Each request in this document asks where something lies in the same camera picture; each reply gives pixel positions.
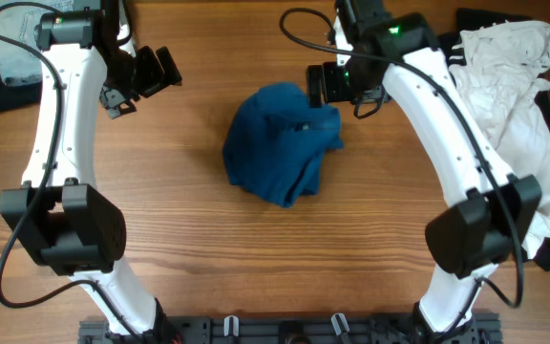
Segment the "dark blue polo shirt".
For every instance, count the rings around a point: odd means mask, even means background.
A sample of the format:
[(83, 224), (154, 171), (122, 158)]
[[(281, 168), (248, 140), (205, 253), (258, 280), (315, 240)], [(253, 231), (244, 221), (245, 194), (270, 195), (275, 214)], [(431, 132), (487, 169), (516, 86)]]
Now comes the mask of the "dark blue polo shirt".
[(231, 184), (280, 207), (318, 193), (324, 155), (342, 149), (342, 118), (330, 105), (311, 108), (295, 83), (260, 88), (237, 110), (222, 157)]

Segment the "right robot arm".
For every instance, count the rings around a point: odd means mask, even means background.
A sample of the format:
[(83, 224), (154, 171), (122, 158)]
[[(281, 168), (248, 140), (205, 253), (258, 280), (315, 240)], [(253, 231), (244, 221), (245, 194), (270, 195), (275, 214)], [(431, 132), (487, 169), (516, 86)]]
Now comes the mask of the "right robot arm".
[(411, 343), (498, 343), (494, 313), (474, 312), (483, 288), (522, 242), (541, 198), (536, 177), (519, 177), (481, 133), (458, 94), (446, 56), (420, 13), (392, 17), (379, 1), (339, 1), (328, 50), (344, 58), (357, 97), (379, 90), (401, 108), (438, 177), (446, 210), (425, 239), (435, 268), (410, 315), (377, 320)]

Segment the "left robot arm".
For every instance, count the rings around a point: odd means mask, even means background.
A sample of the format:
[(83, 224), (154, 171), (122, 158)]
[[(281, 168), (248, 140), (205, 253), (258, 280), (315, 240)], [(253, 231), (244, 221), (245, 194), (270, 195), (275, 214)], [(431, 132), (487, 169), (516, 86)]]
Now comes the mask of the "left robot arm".
[(41, 62), (36, 136), (21, 184), (0, 196), (0, 214), (41, 267), (83, 288), (105, 315), (113, 343), (179, 343), (181, 333), (125, 258), (122, 212), (95, 182), (95, 118), (135, 111), (135, 104), (181, 82), (166, 48), (136, 49), (123, 1), (45, 6), (31, 53)]

